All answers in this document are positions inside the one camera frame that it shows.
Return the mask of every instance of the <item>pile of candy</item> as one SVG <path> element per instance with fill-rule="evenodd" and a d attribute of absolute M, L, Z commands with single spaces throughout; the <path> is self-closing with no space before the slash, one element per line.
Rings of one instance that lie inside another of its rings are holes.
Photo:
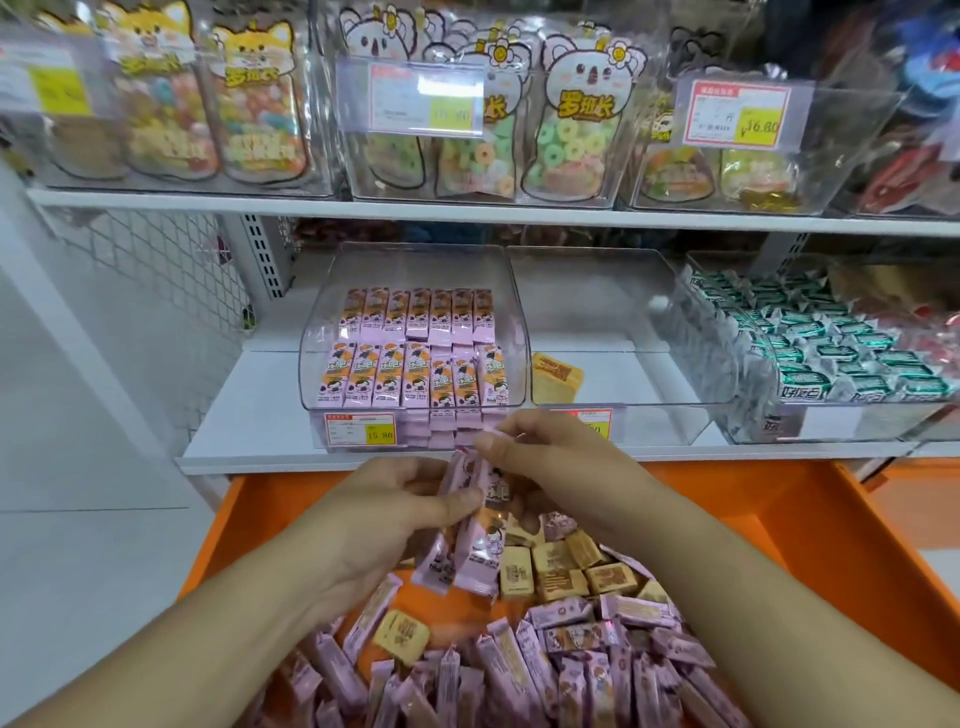
<path fill-rule="evenodd" d="M 679 728 L 684 716 L 707 728 L 749 728 L 650 571 L 598 546 L 561 514 L 545 517 L 537 535 L 509 524 L 502 511 L 509 487 L 500 473 L 458 452 L 442 490 L 470 483 L 485 486 L 488 500 L 460 525 L 449 568 L 430 568 L 431 548 L 410 580 L 442 595 L 462 588 L 515 600 L 527 607 L 523 619 L 496 619 L 484 634 L 444 643 L 428 625 L 391 609 L 401 588 L 417 587 L 388 574 L 340 641 L 342 619 L 300 643 L 244 725 L 326 728 L 362 716 L 370 728 L 394 728 L 402 714 L 411 728 Z M 478 533 L 490 513 L 500 516 Z M 368 684 L 355 666 L 371 638 L 391 659 L 372 663 Z M 271 699 L 278 692 L 289 698 Z"/>
<path fill-rule="evenodd" d="M 510 392 L 489 289 L 351 288 L 338 339 L 318 406 L 402 406 L 400 445 L 466 446 L 505 417 L 498 408 Z"/>

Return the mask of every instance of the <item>packaged snack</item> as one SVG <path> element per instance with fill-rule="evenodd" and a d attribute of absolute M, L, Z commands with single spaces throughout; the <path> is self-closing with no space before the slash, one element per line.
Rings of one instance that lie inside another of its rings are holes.
<path fill-rule="evenodd" d="M 370 693 L 367 696 L 367 711 L 364 713 L 364 728 L 373 728 L 387 682 L 394 674 L 394 667 L 393 660 L 380 660 L 370 667 Z"/>
<path fill-rule="evenodd" d="M 373 399 L 373 385 L 376 380 L 376 365 L 380 361 L 380 347 L 375 344 L 361 344 L 353 357 L 353 366 L 347 383 L 345 406 L 369 407 Z"/>
<path fill-rule="evenodd" d="M 500 572 L 504 548 L 510 486 L 503 473 L 486 460 L 474 466 L 474 484 L 487 494 L 484 506 L 460 526 L 454 561 L 454 586 L 480 595 L 491 595 Z"/>
<path fill-rule="evenodd" d="M 406 339 L 407 307 L 410 291 L 391 291 L 387 314 L 383 320 L 383 340 L 402 343 Z"/>
<path fill-rule="evenodd" d="M 560 728 L 584 728 L 587 718 L 585 664 L 564 657 L 560 670 Z"/>
<path fill-rule="evenodd" d="M 533 549 L 534 566 L 537 575 L 566 572 L 577 568 L 577 563 L 570 553 L 570 546 L 565 541 L 551 544 L 540 544 Z"/>
<path fill-rule="evenodd" d="M 430 347 L 426 344 L 413 343 L 407 348 L 403 362 L 403 406 L 430 406 Z"/>
<path fill-rule="evenodd" d="M 636 593 L 636 577 L 625 564 L 604 564 L 584 571 L 590 591 L 595 595 Z"/>
<path fill-rule="evenodd" d="M 360 319 L 367 300 L 366 288 L 350 288 L 344 301 L 344 312 L 340 316 L 340 330 L 337 334 L 341 341 L 360 341 Z"/>
<path fill-rule="evenodd" d="M 308 123 L 316 71 L 306 7 L 215 4 L 200 29 L 224 172 L 257 185 L 316 176 Z"/>
<path fill-rule="evenodd" d="M 155 177 L 194 181 L 215 175 L 219 161 L 197 81 L 190 6 L 184 0 L 158 8 L 139 0 L 107 1 L 97 25 L 115 64 L 127 163 Z"/>
<path fill-rule="evenodd" d="M 330 635 L 321 635 L 317 649 L 320 672 L 340 710 L 348 716 L 360 714 L 367 705 L 367 686 L 353 671 L 344 651 Z"/>
<path fill-rule="evenodd" d="M 407 667 L 420 659 L 429 641 L 429 627 L 398 609 L 387 613 L 373 636 L 374 644 L 385 649 Z"/>
<path fill-rule="evenodd" d="M 437 197 L 479 192 L 512 200 L 520 157 L 520 130 L 526 117 L 527 83 L 540 41 L 517 26 L 477 28 L 458 20 L 443 43 L 424 50 L 431 62 L 483 65 L 485 84 L 483 136 L 442 139 L 437 172 Z"/>
<path fill-rule="evenodd" d="M 357 345 L 352 342 L 338 341 L 330 350 L 326 360 L 326 372 L 320 383 L 320 394 L 317 404 L 324 406 L 341 407 L 344 404 L 344 395 L 347 393 L 347 379 L 353 368 L 353 357 Z"/>
<path fill-rule="evenodd" d="M 504 546 L 500 562 L 500 597 L 532 596 L 534 569 L 530 563 L 530 549 L 523 546 Z"/>
<path fill-rule="evenodd" d="M 607 649 L 612 644 L 620 644 L 613 622 L 609 620 L 545 629 L 543 640 L 546 643 L 546 651 L 550 654 Z"/>
<path fill-rule="evenodd" d="M 430 429 L 449 431 L 456 428 L 453 370 L 449 359 L 435 358 L 430 362 Z"/>
<path fill-rule="evenodd" d="M 380 351 L 380 363 L 376 369 L 373 386 L 374 407 L 396 407 L 400 404 L 400 381 L 403 377 L 403 344 L 384 344 Z"/>
<path fill-rule="evenodd" d="M 593 607 L 579 596 L 572 596 L 540 607 L 531 607 L 527 616 L 535 629 L 560 627 L 564 624 L 593 619 Z"/>
<path fill-rule="evenodd" d="M 537 686 L 543 711 L 552 720 L 557 719 L 557 671 L 550 665 L 546 652 L 537 639 L 537 630 L 526 619 L 516 626 L 516 643 L 520 647 L 523 660 L 530 669 L 530 675 Z"/>
<path fill-rule="evenodd" d="M 547 36 L 544 103 L 524 192 L 549 202 L 582 202 L 601 195 L 605 177 L 619 181 L 626 155 L 616 152 L 617 131 L 647 60 L 629 38 L 590 21 Z"/>
<path fill-rule="evenodd" d="M 367 605 L 360 613 L 360 617 L 357 618 L 357 621 L 350 627 L 350 631 L 347 632 L 347 636 L 344 637 L 344 654 L 351 665 L 356 665 L 360 650 L 363 649 L 363 645 L 370 638 L 371 632 L 387 611 L 387 607 L 394 600 L 402 584 L 403 579 L 394 573 L 388 573 L 370 599 L 367 600 Z"/>

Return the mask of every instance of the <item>hand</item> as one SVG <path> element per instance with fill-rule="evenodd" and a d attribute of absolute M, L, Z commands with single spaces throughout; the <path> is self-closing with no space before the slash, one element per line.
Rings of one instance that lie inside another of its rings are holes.
<path fill-rule="evenodd" d="M 376 589 L 415 531 L 446 528 L 483 504 L 476 488 L 417 495 L 436 494 L 445 469 L 443 460 L 375 457 L 284 531 L 315 572 L 308 597 L 317 605 L 314 624 L 345 614 Z"/>
<path fill-rule="evenodd" d="M 514 479 L 510 511 L 530 533 L 540 514 L 562 511 L 594 539 L 613 548 L 633 526 L 624 514 L 656 482 L 630 456 L 576 417 L 547 409 L 521 409 L 473 444 Z"/>

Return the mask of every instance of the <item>clear acrylic bin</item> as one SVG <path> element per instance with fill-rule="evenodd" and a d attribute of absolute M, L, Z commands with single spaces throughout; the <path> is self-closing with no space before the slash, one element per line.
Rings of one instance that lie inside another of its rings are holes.
<path fill-rule="evenodd" d="M 736 359 L 656 251 L 510 247 L 532 352 L 584 371 L 573 404 L 621 447 L 689 445 L 731 406 Z M 709 369 L 701 366 L 710 361 Z"/>
<path fill-rule="evenodd" d="M 806 271 L 829 274 L 831 284 L 840 283 L 842 288 L 838 298 L 854 302 L 854 312 L 868 312 L 868 317 L 879 313 L 889 315 L 897 303 L 862 275 L 859 270 L 862 262 L 862 258 L 855 257 L 800 255 L 788 269 L 780 271 L 780 275 Z M 687 254 L 687 263 L 688 271 L 706 276 L 724 271 L 751 277 L 772 273 L 759 267 L 762 260 L 756 254 L 691 252 Z M 706 298 L 700 298 L 700 304 L 712 307 Z M 746 315 L 734 299 L 727 298 L 723 304 Z M 902 309 L 896 315 L 908 321 L 912 317 Z M 755 337 L 766 341 L 772 349 L 766 334 L 757 333 Z M 917 432 L 938 419 L 938 413 L 945 407 L 951 407 L 945 401 L 783 400 L 780 398 L 783 371 L 776 360 L 762 359 L 739 347 L 737 356 L 743 371 L 742 390 L 736 408 L 726 413 L 724 427 L 740 444 L 916 439 Z"/>
<path fill-rule="evenodd" d="M 409 444 L 409 424 L 417 418 L 417 413 L 429 411 L 427 409 L 331 407 L 318 403 L 326 361 L 338 341 L 347 292 L 350 288 L 371 286 L 392 290 L 490 289 L 494 337 L 503 351 L 509 400 L 507 406 L 471 409 L 480 409 L 485 423 L 495 422 L 526 402 L 530 349 L 514 276 L 503 248 L 493 245 L 342 243 L 333 257 L 300 339 L 300 399 L 310 412 L 316 447 L 331 451 L 452 448 L 452 443 L 443 446 Z M 345 423 L 352 430 L 345 430 Z M 331 426 L 337 428 L 333 445 L 330 444 Z M 353 435 L 343 436 L 351 431 Z M 343 444 L 345 440 L 356 442 L 346 445 Z"/>

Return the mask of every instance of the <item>candy bag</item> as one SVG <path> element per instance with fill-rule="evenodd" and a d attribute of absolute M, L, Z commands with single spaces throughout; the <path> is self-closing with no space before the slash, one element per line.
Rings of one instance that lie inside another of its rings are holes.
<path fill-rule="evenodd" d="M 315 176 L 306 5 L 212 10 L 198 25 L 224 171 L 250 184 Z"/>
<path fill-rule="evenodd" d="M 215 175 L 190 6 L 183 0 L 158 8 L 107 1 L 97 25 L 114 65 L 128 164 L 145 175 L 179 180 Z"/>

